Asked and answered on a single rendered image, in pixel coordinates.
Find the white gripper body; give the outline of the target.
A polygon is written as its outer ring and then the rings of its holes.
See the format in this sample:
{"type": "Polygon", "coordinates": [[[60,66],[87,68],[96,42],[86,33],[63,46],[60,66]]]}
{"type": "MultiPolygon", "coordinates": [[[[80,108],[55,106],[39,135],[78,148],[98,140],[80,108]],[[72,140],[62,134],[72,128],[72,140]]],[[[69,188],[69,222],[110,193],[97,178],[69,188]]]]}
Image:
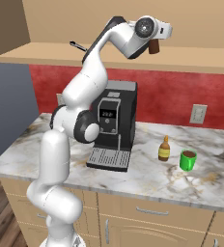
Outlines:
{"type": "Polygon", "coordinates": [[[171,26],[170,23],[167,23],[164,28],[164,37],[166,39],[170,38],[172,36],[172,31],[173,31],[173,27],[171,26]]]}

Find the brown cinnamon bottle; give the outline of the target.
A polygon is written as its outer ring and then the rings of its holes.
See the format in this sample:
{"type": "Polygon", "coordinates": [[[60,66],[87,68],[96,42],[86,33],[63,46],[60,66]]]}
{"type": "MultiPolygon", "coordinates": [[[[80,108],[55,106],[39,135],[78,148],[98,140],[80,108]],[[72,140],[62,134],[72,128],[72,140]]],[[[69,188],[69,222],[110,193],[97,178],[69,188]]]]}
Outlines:
{"type": "Polygon", "coordinates": [[[159,42],[158,40],[150,40],[149,42],[149,53],[156,54],[159,52],[159,42]]]}

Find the amber honey bottle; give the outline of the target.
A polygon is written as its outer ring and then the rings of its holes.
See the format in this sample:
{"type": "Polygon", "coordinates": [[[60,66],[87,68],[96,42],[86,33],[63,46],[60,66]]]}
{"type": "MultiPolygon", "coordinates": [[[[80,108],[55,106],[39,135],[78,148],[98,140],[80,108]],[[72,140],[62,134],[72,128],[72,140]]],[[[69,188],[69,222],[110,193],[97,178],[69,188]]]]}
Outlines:
{"type": "Polygon", "coordinates": [[[170,156],[170,146],[168,143],[168,136],[164,137],[162,144],[158,149],[158,159],[161,161],[167,161],[170,156]]]}

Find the green mug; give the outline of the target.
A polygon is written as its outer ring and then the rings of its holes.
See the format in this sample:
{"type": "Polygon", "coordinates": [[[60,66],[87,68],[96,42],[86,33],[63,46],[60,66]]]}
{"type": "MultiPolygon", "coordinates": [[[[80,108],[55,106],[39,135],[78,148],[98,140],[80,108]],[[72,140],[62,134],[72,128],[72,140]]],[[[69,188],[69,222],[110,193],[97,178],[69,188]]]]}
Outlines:
{"type": "Polygon", "coordinates": [[[183,149],[180,157],[180,168],[184,171],[191,171],[197,159],[197,152],[191,149],[183,149]]]}

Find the tan cabinet door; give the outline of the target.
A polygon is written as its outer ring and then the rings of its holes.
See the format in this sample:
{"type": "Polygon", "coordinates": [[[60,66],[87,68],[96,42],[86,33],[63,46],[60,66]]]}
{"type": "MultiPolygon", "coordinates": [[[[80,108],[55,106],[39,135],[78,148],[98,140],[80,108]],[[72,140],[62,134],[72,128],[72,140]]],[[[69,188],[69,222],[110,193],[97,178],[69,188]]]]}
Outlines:
{"type": "Polygon", "coordinates": [[[0,55],[29,42],[22,0],[0,0],[0,55]]]}

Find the black coffee machine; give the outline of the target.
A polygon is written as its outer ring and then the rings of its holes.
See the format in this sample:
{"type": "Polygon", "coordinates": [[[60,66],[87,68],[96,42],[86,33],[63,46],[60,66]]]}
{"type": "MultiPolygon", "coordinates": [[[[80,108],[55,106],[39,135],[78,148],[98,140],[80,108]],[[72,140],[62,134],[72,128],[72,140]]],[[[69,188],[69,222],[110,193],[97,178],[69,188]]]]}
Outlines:
{"type": "Polygon", "coordinates": [[[108,82],[102,94],[92,103],[100,131],[87,166],[126,172],[135,136],[137,83],[108,82]]]}

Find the grey fridge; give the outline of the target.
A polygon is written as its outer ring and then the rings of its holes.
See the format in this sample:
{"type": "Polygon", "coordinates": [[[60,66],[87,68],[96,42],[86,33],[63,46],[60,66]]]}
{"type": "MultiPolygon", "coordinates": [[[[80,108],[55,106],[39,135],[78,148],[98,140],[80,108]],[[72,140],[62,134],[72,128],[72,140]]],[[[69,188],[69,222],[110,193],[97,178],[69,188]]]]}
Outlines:
{"type": "Polygon", "coordinates": [[[29,66],[0,64],[0,155],[38,115],[29,66]]]}

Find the tan wall cabinet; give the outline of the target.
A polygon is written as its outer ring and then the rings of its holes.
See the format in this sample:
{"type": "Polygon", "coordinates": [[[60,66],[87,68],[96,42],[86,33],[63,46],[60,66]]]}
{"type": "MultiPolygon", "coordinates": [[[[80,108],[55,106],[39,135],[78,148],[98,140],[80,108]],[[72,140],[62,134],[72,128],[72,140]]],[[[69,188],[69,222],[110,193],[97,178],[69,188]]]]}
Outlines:
{"type": "Polygon", "coordinates": [[[101,50],[108,68],[224,73],[224,0],[22,0],[30,42],[0,55],[0,63],[79,66],[84,52],[114,15],[151,15],[169,22],[172,37],[160,52],[126,59],[114,46],[101,50]]]}

